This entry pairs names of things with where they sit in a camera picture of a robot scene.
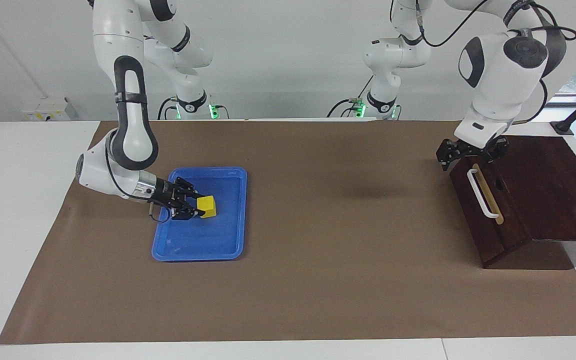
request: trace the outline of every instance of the blue tray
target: blue tray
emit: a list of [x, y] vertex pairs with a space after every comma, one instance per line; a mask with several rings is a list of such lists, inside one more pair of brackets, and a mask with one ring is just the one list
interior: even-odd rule
[[[244, 249], [246, 187], [248, 174], [240, 167], [178, 168], [168, 177], [180, 176], [205, 196], [214, 196], [217, 216], [170, 219], [157, 225], [152, 257], [160, 262], [202, 262], [232, 260]], [[195, 199], [188, 202], [197, 205]], [[159, 221], [168, 212], [162, 209]]]

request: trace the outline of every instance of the dark wooden box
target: dark wooden box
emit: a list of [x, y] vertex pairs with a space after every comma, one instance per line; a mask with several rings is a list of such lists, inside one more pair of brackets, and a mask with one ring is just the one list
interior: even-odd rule
[[[466, 157], [450, 173], [483, 267], [576, 267], [576, 155], [562, 137], [508, 136], [508, 141], [503, 159], [483, 164], [479, 157]], [[484, 205], [499, 211], [503, 223], [484, 215], [468, 177], [476, 166], [485, 184], [476, 182], [475, 189], [489, 188]]]

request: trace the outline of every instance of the brown paper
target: brown paper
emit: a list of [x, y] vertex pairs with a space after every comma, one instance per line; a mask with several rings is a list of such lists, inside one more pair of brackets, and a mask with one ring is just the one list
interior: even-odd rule
[[148, 205], [73, 183], [0, 344], [576, 335], [576, 271], [481, 269], [455, 126], [155, 122], [159, 177], [248, 171], [242, 256], [157, 262]]

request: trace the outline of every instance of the black cable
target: black cable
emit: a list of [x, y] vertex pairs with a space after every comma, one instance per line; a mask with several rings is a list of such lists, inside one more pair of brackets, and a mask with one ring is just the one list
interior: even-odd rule
[[370, 82], [372, 82], [373, 78], [375, 78], [375, 75], [370, 76], [370, 79], [368, 79], [366, 85], [363, 87], [363, 89], [361, 89], [361, 92], [359, 93], [359, 96], [357, 96], [357, 98], [361, 99], [362, 95], [364, 95], [364, 92], [366, 91], [366, 89], [368, 89], [368, 85], [370, 84]]
[[537, 32], [539, 30], [563, 30], [565, 32], [570, 32], [573, 35], [572, 37], [568, 37], [568, 36], [564, 35], [564, 39], [566, 39], [567, 41], [575, 41], [576, 40], [576, 30], [571, 29], [570, 27], [566, 27], [566, 26], [559, 26], [559, 25], [539, 26], [539, 27], [531, 27], [530, 30], [531, 30], [531, 32]]
[[159, 112], [157, 114], [157, 120], [162, 120], [162, 112], [164, 111], [164, 107], [166, 106], [166, 104], [168, 104], [171, 100], [171, 98], [167, 98], [166, 100], [164, 100], [164, 102], [161, 103], [161, 106], [159, 107]]
[[395, 0], [390, 2], [390, 23], [393, 23], [393, 9], [395, 8]]
[[167, 207], [164, 207], [164, 209], [167, 210], [167, 217], [166, 217], [165, 220], [159, 221], [158, 219], [155, 219], [155, 216], [153, 216], [153, 214], [148, 214], [148, 216], [150, 216], [150, 218], [152, 219], [152, 221], [154, 221], [154, 222], [157, 223], [157, 224], [166, 223], [167, 221], [169, 221], [169, 220], [172, 218], [172, 211], [171, 211], [169, 208], [167, 208]]
[[[468, 22], [468, 20], [470, 20], [470, 18], [477, 12], [477, 10], [479, 10], [480, 7], [484, 6], [484, 4], [487, 2], [489, 2], [489, 0], [483, 0], [474, 9], [472, 9], [472, 11], [468, 14], [468, 16], [466, 16], [466, 18], [463, 19], [463, 21], [459, 24], [459, 26], [457, 26], [457, 28], [452, 32], [452, 34], [450, 34], [441, 43], [430, 43], [430, 41], [428, 41], [428, 39], [426, 38], [425, 30], [423, 30], [423, 27], [420, 26], [421, 38], [423, 39], [423, 41], [425, 41], [426, 44], [428, 44], [428, 46], [432, 48], [439, 48], [440, 46], [443, 46], [445, 43], [448, 43], [448, 41], [450, 41], [450, 39], [452, 39], [455, 36], [455, 34], [457, 34], [457, 32], [459, 32], [459, 30], [462, 29], [462, 27]], [[419, 7], [419, 0], [416, 0], [416, 6]]]
[[[107, 148], [105, 150], [105, 166], [107, 166], [107, 168], [108, 168], [108, 174], [110, 174], [110, 178], [112, 179], [112, 183], [114, 184], [114, 187], [116, 187], [117, 190], [120, 191], [122, 194], [124, 194], [125, 196], [128, 196], [128, 198], [131, 198], [131, 199], [144, 200], [144, 201], [150, 201], [151, 200], [150, 198], [147, 198], [147, 197], [139, 197], [139, 196], [134, 196], [132, 194], [129, 194], [129, 193], [125, 192], [124, 189], [121, 188], [121, 186], [119, 186], [119, 184], [117, 183], [117, 180], [115, 179], [115, 174], [113, 173], [113, 169], [110, 167], [110, 157], [108, 156], [108, 149]], [[166, 209], [167, 213], [168, 213], [167, 219], [165, 219], [164, 221], [158, 221], [157, 219], [155, 219], [153, 217], [153, 214], [150, 214], [150, 218], [152, 219], [152, 221], [154, 221], [157, 224], [163, 224], [163, 223], [166, 223], [166, 221], [169, 221], [170, 218], [172, 218], [172, 212], [167, 207], [164, 207], [164, 209]]]
[[146, 200], [146, 201], [151, 200], [148, 197], [139, 197], [139, 196], [134, 196], [132, 194], [129, 194], [129, 193], [125, 192], [124, 189], [119, 187], [119, 184], [117, 183], [117, 180], [115, 179], [115, 174], [113, 173], [113, 169], [110, 168], [110, 157], [108, 156], [108, 149], [107, 148], [105, 150], [105, 165], [108, 167], [108, 173], [110, 173], [110, 178], [112, 179], [112, 183], [114, 183], [114, 186], [117, 188], [118, 191], [120, 191], [122, 194], [124, 194], [125, 196], [128, 196], [128, 198], [131, 198], [131, 199]]
[[530, 123], [531, 121], [535, 120], [535, 118], [537, 118], [537, 116], [539, 116], [539, 114], [541, 114], [542, 111], [544, 111], [544, 109], [546, 108], [546, 104], [548, 103], [548, 88], [546, 87], [546, 83], [544, 82], [543, 79], [539, 80], [539, 84], [541, 84], [541, 88], [543, 89], [543, 101], [541, 103], [541, 107], [529, 119], [514, 121], [512, 123], [512, 125], [521, 125], [521, 124], [525, 124], [525, 123]]
[[532, 6], [537, 8], [537, 9], [543, 10], [550, 17], [550, 21], [552, 22], [552, 24], [555, 27], [559, 26], [559, 24], [557, 23], [557, 19], [555, 19], [555, 15], [553, 15], [553, 12], [551, 12], [551, 10], [547, 9], [544, 5], [540, 5], [537, 3], [533, 3]]
[[348, 112], [348, 117], [350, 117], [350, 113], [353, 112], [354, 107], [348, 107], [348, 109], [343, 110], [343, 112], [341, 112], [341, 116], [339, 117], [344, 117], [344, 114], [346, 112]]
[[228, 117], [228, 119], [231, 118], [231, 114], [228, 112], [228, 107], [225, 107], [224, 105], [217, 105], [217, 109], [224, 109], [224, 110], [226, 110], [226, 116]]
[[346, 98], [345, 100], [341, 100], [340, 102], [336, 103], [332, 109], [330, 109], [330, 112], [328, 113], [328, 115], [326, 117], [330, 117], [332, 115], [332, 113], [335, 111], [335, 109], [337, 109], [340, 105], [345, 104], [345, 103], [350, 103], [350, 99]]
[[175, 106], [169, 106], [166, 108], [166, 111], [164, 111], [164, 119], [168, 120], [168, 111], [169, 110], [177, 110], [177, 108]]

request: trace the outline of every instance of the white table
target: white table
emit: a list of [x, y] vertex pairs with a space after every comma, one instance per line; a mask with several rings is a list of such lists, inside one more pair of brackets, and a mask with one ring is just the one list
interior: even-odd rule
[[[0, 122], [0, 333], [98, 125]], [[512, 134], [556, 136], [547, 123], [517, 126]], [[576, 139], [566, 140], [576, 153]], [[0, 346], [0, 359], [54, 358], [568, 360], [576, 359], [576, 337]]]

